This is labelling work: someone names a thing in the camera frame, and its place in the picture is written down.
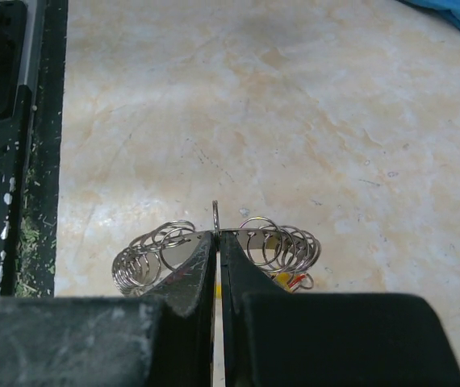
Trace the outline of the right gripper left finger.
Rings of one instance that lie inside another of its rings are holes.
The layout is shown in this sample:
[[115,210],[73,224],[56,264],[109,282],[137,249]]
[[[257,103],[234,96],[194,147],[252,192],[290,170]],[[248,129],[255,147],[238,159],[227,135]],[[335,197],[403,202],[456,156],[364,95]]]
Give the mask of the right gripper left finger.
[[216,244],[138,298],[0,298],[0,386],[209,386]]

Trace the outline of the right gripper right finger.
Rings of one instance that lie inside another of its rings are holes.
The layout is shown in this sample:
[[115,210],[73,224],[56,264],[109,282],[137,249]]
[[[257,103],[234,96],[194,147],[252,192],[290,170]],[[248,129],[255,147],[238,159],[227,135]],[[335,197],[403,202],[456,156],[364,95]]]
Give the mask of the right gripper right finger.
[[228,386],[460,386],[434,309],[406,293],[289,293],[220,239]]

